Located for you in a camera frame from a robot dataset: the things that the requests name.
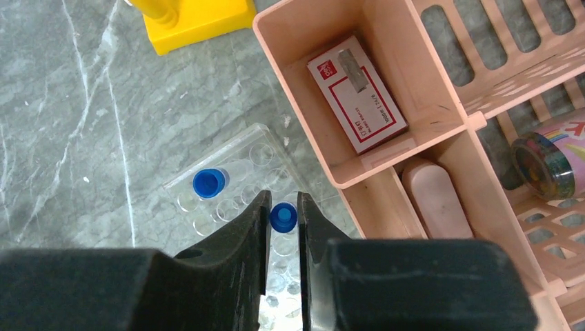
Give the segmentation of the red white staples box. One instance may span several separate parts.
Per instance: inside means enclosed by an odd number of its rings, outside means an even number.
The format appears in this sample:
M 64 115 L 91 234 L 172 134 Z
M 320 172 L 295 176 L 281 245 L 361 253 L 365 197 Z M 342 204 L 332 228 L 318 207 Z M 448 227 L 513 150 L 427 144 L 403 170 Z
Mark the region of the red white staples box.
M 355 152 L 407 130 L 407 120 L 356 36 L 311 59 L 307 68 Z

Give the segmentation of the clear acrylic tube rack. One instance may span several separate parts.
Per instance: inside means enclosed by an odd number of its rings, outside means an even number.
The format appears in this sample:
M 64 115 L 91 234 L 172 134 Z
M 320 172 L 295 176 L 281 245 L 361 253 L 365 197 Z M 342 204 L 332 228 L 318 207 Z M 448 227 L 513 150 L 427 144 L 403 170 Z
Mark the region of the clear acrylic tube rack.
M 228 186 L 211 199 L 202 199 L 192 188 L 195 174 L 206 168 L 221 168 L 229 175 Z M 240 215 L 261 191 L 271 194 L 270 211 L 282 201 L 297 207 L 298 194 L 307 193 L 281 146 L 262 124 L 246 128 L 200 158 L 167 182 L 164 190 L 180 216 L 193 226 L 198 242 Z M 348 236 L 340 222 L 329 219 L 320 204 L 315 203 L 323 215 Z M 301 311 L 298 220 L 295 228 L 285 234 L 275 231 L 270 221 L 269 226 L 266 291 L 260 299 L 258 330 L 305 330 Z

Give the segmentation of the yellow test tube rack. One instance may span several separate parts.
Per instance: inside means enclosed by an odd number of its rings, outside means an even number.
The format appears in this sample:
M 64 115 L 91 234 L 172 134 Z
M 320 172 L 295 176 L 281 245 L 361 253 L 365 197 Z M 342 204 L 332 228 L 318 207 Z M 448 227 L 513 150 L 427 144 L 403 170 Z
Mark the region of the yellow test tube rack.
M 164 56 L 244 28 L 257 14 L 253 0 L 130 0 L 143 15 L 155 52 Z

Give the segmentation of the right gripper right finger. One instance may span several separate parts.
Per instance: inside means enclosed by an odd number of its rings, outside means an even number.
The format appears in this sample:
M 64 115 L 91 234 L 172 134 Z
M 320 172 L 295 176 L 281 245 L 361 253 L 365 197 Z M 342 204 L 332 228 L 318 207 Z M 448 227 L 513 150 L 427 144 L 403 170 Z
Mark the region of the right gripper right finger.
M 297 196 L 305 330 L 535 330 L 511 258 L 477 239 L 351 239 Z

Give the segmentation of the blue capped test tube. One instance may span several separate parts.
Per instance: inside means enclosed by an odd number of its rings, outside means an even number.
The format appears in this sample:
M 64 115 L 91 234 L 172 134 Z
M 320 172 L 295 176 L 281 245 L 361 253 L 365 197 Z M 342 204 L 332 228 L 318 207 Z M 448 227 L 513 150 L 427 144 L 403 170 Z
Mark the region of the blue capped test tube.
M 289 202 L 277 203 L 269 214 L 272 228 L 279 233 L 289 233 L 297 224 L 297 207 Z
M 211 199 L 220 194 L 228 183 L 229 175 L 224 169 L 206 168 L 195 174 L 192 188 L 202 199 Z

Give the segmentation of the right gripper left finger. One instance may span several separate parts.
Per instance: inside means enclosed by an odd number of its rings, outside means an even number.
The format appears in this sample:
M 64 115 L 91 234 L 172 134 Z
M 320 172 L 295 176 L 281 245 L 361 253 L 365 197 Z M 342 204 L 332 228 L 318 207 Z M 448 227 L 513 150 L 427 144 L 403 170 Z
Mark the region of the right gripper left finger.
M 261 191 L 175 256 L 156 249 L 1 251 L 2 330 L 258 330 L 272 205 Z

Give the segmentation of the colourful round tin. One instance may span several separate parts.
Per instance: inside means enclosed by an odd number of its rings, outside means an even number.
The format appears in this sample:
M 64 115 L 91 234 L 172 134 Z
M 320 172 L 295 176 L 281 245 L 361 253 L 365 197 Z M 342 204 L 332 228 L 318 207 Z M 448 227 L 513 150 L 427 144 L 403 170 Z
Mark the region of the colourful round tin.
M 511 144 L 524 184 L 547 201 L 584 196 L 584 109 L 551 118 Z

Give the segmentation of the orange mesh file organizer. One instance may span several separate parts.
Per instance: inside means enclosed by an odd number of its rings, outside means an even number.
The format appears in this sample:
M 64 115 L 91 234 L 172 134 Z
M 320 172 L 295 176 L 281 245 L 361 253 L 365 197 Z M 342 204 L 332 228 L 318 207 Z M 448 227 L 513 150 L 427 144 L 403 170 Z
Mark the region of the orange mesh file organizer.
M 583 1 L 280 1 L 253 29 L 329 181 L 366 238 L 429 237 L 399 179 L 417 157 L 449 173 L 475 234 L 516 263 L 540 330 L 584 329 L 584 199 L 506 189 L 502 151 L 545 121 L 545 94 L 584 106 Z M 356 34 L 406 117 L 358 154 L 308 62 Z

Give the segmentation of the pink eraser block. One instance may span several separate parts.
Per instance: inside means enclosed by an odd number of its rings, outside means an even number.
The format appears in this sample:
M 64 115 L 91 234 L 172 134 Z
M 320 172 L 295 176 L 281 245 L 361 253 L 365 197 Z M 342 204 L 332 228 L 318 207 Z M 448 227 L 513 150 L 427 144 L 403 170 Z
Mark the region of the pink eraser block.
M 406 162 L 401 179 L 430 238 L 473 238 L 453 182 L 443 167 L 426 159 L 412 158 Z

